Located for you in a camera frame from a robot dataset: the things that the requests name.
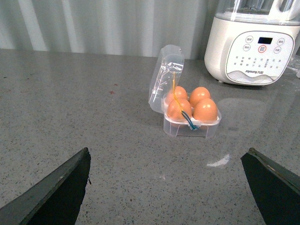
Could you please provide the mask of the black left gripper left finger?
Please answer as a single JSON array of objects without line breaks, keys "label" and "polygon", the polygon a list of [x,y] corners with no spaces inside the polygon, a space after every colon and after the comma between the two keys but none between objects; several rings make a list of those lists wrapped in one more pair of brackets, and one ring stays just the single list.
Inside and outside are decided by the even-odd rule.
[{"label": "black left gripper left finger", "polygon": [[74,225],[90,172],[87,147],[0,209],[2,225]]}]

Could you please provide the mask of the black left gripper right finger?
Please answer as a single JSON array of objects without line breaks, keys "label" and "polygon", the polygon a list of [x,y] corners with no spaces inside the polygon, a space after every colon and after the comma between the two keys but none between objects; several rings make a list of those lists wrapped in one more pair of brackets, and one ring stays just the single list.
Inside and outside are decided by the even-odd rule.
[{"label": "black left gripper right finger", "polygon": [[241,157],[256,205],[267,225],[300,223],[300,177],[254,148]]}]

